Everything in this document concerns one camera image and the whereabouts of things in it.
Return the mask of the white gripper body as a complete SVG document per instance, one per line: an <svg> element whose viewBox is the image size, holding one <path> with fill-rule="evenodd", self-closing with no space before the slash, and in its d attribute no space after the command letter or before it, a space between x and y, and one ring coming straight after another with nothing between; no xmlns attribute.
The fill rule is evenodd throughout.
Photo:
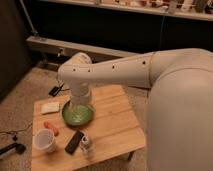
<svg viewBox="0 0 213 171"><path fill-rule="evenodd" d="M70 88L70 111L75 112L78 107L86 107L91 102L90 85L84 83L73 83Z"/></svg>

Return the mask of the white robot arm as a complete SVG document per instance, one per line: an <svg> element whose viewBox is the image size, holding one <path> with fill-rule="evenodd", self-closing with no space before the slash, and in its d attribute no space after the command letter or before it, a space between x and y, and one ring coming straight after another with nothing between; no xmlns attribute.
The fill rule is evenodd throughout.
<svg viewBox="0 0 213 171"><path fill-rule="evenodd" d="M90 101L91 83L149 89L148 170L213 171L213 52L163 50L95 64L77 53L58 75L74 104Z"/></svg>

